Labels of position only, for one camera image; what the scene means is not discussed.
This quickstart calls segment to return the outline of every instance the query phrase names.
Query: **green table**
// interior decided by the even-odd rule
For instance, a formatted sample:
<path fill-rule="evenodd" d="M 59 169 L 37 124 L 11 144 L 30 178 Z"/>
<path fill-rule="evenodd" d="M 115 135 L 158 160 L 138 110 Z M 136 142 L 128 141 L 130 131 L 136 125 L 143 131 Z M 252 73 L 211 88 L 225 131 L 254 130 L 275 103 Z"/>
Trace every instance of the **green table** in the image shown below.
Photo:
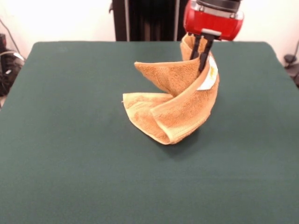
<path fill-rule="evenodd" d="M 297 224 L 299 92 L 272 48 L 217 42 L 210 119 L 174 146 L 135 128 L 135 61 L 178 42 L 34 45 L 0 112 L 1 224 Z"/>

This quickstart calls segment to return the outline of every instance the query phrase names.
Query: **black cable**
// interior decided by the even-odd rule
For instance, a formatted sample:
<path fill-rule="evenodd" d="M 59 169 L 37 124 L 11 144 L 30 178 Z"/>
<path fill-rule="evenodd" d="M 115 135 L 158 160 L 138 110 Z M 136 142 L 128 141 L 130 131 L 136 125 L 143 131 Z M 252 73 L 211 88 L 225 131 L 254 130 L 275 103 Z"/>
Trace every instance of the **black cable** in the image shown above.
<path fill-rule="evenodd" d="M 295 50 L 295 56 L 297 55 L 297 53 L 298 53 L 298 48 L 299 48 L 299 41 L 297 42 L 297 47 L 296 47 L 296 50 Z"/>
<path fill-rule="evenodd" d="M 18 46 L 16 45 L 16 43 L 15 43 L 15 41 L 14 41 L 14 39 L 13 39 L 13 36 L 11 35 L 9 29 L 7 28 L 7 26 L 5 26 L 5 24 L 3 23 L 3 21 L 2 21 L 1 19 L 0 19 L 0 23 L 1 23 L 2 26 L 4 26 L 4 28 L 7 30 L 8 34 L 9 34 L 9 36 L 10 36 L 10 39 L 13 41 L 15 48 L 17 49 L 18 53 L 20 54 L 20 50 L 19 50 Z"/>

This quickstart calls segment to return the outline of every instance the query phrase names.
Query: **orange towel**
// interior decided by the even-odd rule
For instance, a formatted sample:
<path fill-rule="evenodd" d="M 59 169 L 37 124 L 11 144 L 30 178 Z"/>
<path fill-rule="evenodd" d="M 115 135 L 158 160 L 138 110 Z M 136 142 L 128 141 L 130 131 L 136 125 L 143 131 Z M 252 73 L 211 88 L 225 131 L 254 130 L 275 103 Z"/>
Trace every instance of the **orange towel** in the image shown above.
<path fill-rule="evenodd" d="M 220 79 L 213 55 L 199 74 L 199 58 L 189 60 L 193 44 L 194 37 L 185 35 L 180 44 L 181 62 L 135 63 L 136 69 L 166 93 L 123 94 L 129 120 L 164 145 L 176 144 L 194 132 L 215 104 Z M 201 39 L 199 53 L 205 44 Z"/>

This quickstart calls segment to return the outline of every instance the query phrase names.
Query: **white wall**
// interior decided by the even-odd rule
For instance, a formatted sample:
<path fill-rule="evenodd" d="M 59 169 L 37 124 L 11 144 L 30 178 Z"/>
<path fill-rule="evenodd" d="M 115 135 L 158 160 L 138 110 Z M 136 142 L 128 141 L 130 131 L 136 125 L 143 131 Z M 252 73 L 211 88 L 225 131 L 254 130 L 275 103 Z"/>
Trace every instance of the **white wall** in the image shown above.
<path fill-rule="evenodd" d="M 108 12 L 111 2 L 0 0 L 0 17 L 27 57 L 38 41 L 115 41 L 113 12 Z"/>
<path fill-rule="evenodd" d="M 115 41 L 113 13 L 108 13 L 112 0 L 76 2 L 0 0 L 0 17 L 24 56 L 37 41 Z M 268 42 L 281 62 L 284 54 L 294 52 L 299 39 L 299 0 L 242 0 L 241 10 L 245 21 L 236 41 Z"/>

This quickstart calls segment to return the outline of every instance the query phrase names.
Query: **black metal frame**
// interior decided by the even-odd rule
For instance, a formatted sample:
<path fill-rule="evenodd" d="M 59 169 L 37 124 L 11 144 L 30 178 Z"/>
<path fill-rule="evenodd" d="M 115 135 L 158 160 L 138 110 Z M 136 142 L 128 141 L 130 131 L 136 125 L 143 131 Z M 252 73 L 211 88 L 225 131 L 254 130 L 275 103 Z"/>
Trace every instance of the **black metal frame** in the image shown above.
<path fill-rule="evenodd" d="M 183 36 L 185 35 L 185 29 L 183 26 L 184 21 L 184 12 L 185 12 L 185 6 L 187 4 L 188 0 L 180 0 L 179 5 L 179 18 L 178 18 L 178 36 L 177 41 L 180 41 Z M 129 2 L 129 11 L 133 12 L 134 4 L 138 4 L 138 0 L 134 3 Z M 175 0 L 172 0 L 171 7 L 175 5 Z M 114 28 L 115 28 L 115 38 L 116 41 L 127 41 L 127 26 L 126 26 L 126 10 L 125 10 L 125 0 L 113 0 L 113 12 L 114 12 Z M 163 41 L 173 41 L 173 34 L 174 34 L 174 14 L 175 12 L 171 12 L 168 14 L 165 13 L 167 16 L 165 18 L 165 22 L 171 22 L 173 20 L 173 26 L 169 27 L 170 34 L 166 35 L 164 34 Z M 135 18 L 136 12 L 130 13 L 130 26 L 134 26 L 136 30 L 132 31 L 130 30 L 130 40 L 131 41 L 139 41 L 140 39 L 143 39 L 143 37 L 137 36 L 136 33 L 142 33 L 140 29 L 142 29 L 141 26 L 139 26 L 139 20 Z"/>

